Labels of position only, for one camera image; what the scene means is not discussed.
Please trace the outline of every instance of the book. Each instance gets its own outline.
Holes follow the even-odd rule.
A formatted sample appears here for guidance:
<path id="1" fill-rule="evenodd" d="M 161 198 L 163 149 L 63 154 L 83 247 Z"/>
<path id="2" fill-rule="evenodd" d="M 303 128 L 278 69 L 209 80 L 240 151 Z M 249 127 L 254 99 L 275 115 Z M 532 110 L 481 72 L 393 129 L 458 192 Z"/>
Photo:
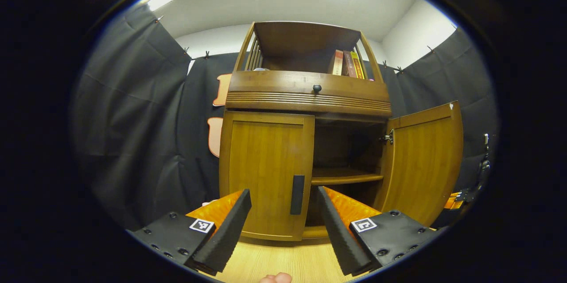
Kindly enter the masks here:
<path id="1" fill-rule="evenodd" d="M 350 55 L 353 58 L 353 63 L 354 63 L 354 68 L 356 69 L 357 78 L 364 79 L 364 75 L 362 74 L 362 67 L 360 66 L 360 60 L 358 59 L 357 53 L 351 51 Z"/>
<path id="2" fill-rule="evenodd" d="M 333 75 L 342 75 L 342 57 L 344 53 L 340 50 L 335 50 L 332 59 L 330 59 L 328 73 Z"/>
<path id="3" fill-rule="evenodd" d="M 356 68 L 354 67 L 353 57 L 350 51 L 343 50 L 342 52 L 344 55 L 342 60 L 342 75 L 357 78 Z"/>

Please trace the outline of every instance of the cabinet door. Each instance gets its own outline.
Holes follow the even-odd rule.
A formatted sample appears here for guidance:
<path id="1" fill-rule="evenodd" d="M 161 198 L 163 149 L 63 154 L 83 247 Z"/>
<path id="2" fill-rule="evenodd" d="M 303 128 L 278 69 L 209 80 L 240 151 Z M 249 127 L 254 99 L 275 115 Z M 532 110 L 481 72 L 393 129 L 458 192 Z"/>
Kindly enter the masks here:
<path id="1" fill-rule="evenodd" d="M 301 240 L 311 185 L 315 117 L 225 111 L 221 196 L 250 189 L 242 235 Z"/>
<path id="2" fill-rule="evenodd" d="M 399 210 L 430 226 L 453 191 L 462 160 L 459 103 L 388 120 L 375 208 Z"/>

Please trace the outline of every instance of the wooden floor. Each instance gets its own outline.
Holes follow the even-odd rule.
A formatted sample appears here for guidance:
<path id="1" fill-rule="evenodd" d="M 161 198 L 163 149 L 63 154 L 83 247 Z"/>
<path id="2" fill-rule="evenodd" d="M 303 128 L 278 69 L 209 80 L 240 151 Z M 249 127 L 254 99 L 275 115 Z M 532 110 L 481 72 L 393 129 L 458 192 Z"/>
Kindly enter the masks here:
<path id="1" fill-rule="evenodd" d="M 340 283 L 353 279 L 352 275 L 342 275 L 328 238 L 285 242 L 244 237 L 225 270 L 214 278 L 228 283 L 257 283 L 268 274 L 280 272 L 291 275 L 292 283 Z"/>

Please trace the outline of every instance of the cabinet shelf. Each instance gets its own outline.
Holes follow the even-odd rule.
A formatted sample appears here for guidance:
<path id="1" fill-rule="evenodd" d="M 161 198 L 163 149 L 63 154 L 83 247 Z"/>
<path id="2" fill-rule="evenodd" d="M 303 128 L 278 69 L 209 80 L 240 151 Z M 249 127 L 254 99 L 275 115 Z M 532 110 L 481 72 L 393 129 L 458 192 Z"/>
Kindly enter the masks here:
<path id="1" fill-rule="evenodd" d="M 382 180 L 380 174 L 369 174 L 367 171 L 351 168 L 313 168 L 311 177 L 312 186 L 331 184 L 347 184 L 358 182 L 371 182 Z"/>

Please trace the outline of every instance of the drawer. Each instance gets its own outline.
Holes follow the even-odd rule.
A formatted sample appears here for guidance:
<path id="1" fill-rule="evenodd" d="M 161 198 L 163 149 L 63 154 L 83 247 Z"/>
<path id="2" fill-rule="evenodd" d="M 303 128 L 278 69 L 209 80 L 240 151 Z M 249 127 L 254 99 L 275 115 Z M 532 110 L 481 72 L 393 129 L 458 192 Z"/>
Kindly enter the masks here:
<path id="1" fill-rule="evenodd" d="M 319 93 L 314 92 L 314 85 L 321 86 Z M 303 71 L 236 71 L 225 106 L 386 118 L 392 115 L 384 83 Z"/>

